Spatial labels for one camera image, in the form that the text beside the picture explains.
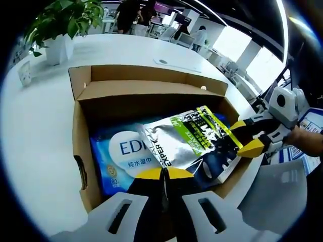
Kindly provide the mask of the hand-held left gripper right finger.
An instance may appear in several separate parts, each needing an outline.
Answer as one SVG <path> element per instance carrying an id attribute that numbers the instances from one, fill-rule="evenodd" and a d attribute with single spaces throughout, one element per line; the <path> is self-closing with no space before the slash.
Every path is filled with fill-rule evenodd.
<path id="1" fill-rule="evenodd" d="M 200 191 L 186 170 L 166 168 L 165 189 L 178 241 L 278 241 L 281 237 L 245 223 L 240 210 L 213 191 Z"/>

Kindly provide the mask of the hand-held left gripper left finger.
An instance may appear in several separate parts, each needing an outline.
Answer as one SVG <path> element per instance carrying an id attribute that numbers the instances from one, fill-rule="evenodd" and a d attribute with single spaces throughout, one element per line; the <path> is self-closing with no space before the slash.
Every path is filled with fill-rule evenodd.
<path id="1" fill-rule="evenodd" d="M 169 169 L 154 168 L 138 175 L 128 192 L 118 192 L 88 213 L 74 231 L 62 231 L 50 241 L 173 241 L 166 179 Z"/>

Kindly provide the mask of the person's right hand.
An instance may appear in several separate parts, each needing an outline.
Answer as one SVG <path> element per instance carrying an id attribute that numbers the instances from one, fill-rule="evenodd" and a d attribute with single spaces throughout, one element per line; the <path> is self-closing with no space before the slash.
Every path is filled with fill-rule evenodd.
<path id="1" fill-rule="evenodd" d="M 300 149 L 303 146 L 302 142 L 305 137 L 306 130 L 295 126 L 293 130 L 284 138 L 284 143 Z"/>

